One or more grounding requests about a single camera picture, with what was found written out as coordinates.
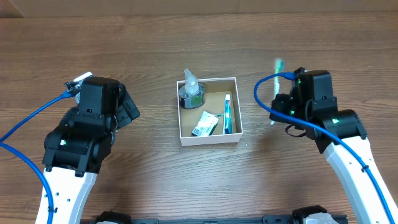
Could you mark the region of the clear soap pump bottle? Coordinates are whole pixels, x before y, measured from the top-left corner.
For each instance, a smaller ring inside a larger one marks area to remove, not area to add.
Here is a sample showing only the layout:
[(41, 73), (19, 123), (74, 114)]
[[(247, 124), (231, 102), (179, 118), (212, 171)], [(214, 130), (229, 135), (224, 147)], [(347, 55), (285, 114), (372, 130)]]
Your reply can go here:
[(205, 86), (198, 81), (198, 78), (189, 70), (184, 70), (185, 84), (179, 88), (179, 102), (184, 109), (195, 109), (205, 103)]

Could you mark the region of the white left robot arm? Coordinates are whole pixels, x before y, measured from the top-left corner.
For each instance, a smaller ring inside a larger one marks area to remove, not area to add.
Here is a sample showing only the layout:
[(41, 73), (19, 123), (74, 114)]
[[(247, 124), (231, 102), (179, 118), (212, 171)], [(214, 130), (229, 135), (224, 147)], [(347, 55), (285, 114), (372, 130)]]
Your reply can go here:
[(117, 81), (83, 82), (79, 103), (70, 108), (45, 138), (43, 192), (36, 222), (45, 212), (53, 223), (79, 223), (87, 198), (110, 155), (116, 131), (139, 117), (126, 87)]

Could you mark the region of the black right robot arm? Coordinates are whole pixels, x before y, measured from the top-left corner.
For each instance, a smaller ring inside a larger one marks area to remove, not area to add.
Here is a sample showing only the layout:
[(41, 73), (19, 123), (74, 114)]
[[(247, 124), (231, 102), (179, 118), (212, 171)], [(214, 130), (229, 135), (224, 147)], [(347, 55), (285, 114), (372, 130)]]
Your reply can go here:
[(397, 223), (397, 205), (374, 161), (368, 134), (353, 110), (334, 96), (277, 94), (270, 118), (305, 131), (338, 176), (360, 223)]

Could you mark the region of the green white floss packet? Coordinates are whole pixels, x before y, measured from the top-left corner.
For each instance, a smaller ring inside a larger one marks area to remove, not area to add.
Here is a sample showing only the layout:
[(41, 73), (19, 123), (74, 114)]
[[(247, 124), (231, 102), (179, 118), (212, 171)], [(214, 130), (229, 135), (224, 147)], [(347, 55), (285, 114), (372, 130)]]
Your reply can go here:
[(211, 114), (207, 111), (202, 112), (197, 125), (192, 130), (192, 136), (206, 137), (211, 136), (217, 127), (222, 114)]

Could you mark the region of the green red toothpaste tube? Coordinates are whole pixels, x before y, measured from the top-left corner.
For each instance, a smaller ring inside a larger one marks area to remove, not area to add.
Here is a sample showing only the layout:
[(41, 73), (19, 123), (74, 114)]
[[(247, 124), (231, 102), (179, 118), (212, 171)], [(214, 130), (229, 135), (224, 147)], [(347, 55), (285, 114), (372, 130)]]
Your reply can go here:
[(223, 134), (231, 134), (233, 132), (231, 113), (231, 95), (226, 94), (224, 98)]

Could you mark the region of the green white toothbrush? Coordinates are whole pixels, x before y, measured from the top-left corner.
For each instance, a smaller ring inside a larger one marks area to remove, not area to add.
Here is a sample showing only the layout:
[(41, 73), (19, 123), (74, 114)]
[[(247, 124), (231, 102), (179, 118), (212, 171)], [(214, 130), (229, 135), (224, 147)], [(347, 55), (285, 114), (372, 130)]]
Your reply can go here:
[[(284, 69), (284, 61), (281, 58), (276, 58), (274, 62), (274, 73), (280, 73)], [(274, 99), (276, 95), (279, 93), (280, 90), (280, 83), (279, 77), (274, 77)]]

